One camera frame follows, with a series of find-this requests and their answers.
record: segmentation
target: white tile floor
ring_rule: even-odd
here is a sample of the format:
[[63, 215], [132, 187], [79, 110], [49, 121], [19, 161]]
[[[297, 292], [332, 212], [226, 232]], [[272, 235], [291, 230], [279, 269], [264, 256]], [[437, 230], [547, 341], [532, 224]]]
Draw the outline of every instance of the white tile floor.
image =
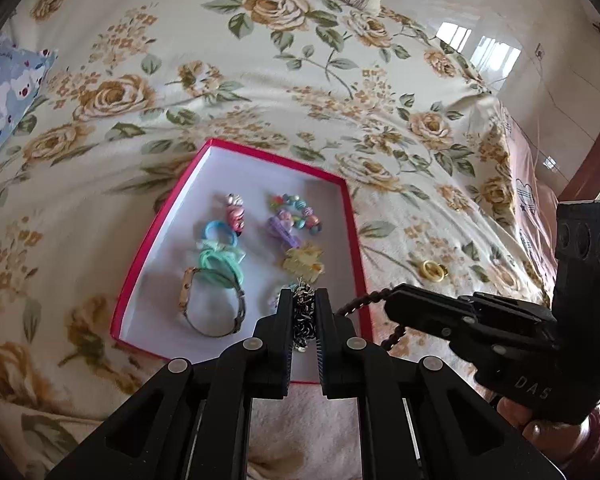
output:
[[[541, 150], [538, 174], [559, 194], [600, 132], [599, 19], [587, 0], [382, 0], [439, 31]], [[542, 63], [534, 55], [538, 43]], [[557, 171], [541, 169], [551, 156]]]

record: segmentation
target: blue pillow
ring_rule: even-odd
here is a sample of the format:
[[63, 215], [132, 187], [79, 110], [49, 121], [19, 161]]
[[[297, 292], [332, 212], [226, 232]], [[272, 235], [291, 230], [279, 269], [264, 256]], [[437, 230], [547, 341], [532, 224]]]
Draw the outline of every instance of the blue pillow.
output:
[[36, 54], [0, 36], [0, 146], [24, 117], [55, 59], [48, 50]]

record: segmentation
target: bed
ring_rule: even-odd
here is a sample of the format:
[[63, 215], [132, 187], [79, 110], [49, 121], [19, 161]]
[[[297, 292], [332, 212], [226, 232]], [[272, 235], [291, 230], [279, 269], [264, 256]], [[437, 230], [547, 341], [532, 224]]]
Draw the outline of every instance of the bed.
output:
[[[0, 442], [27, 478], [162, 366], [116, 345], [110, 316], [209, 137], [344, 177], [368, 290], [548, 306], [555, 197], [480, 76], [408, 16], [340, 0], [22, 0], [3, 30], [58, 54], [0, 148]], [[381, 305], [371, 317], [380, 342], [394, 325]], [[437, 338], [409, 330], [392, 354], [439, 355], [474, 384]], [[255, 402], [250, 474], [359, 478], [355, 403], [312, 384]]]

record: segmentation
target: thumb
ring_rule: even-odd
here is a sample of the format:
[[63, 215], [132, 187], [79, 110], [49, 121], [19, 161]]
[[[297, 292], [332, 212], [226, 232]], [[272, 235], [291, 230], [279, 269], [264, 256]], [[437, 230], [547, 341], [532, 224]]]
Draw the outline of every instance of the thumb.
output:
[[589, 419], [571, 426], [534, 420], [525, 426], [522, 435], [554, 463], [566, 462], [589, 436]]

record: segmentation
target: pink hair clip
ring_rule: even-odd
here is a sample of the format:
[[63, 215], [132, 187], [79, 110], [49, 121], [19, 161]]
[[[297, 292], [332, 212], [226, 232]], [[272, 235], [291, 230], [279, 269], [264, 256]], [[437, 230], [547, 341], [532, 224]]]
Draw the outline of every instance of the pink hair clip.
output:
[[244, 229], [244, 202], [238, 194], [226, 196], [226, 222], [234, 232], [240, 236]]

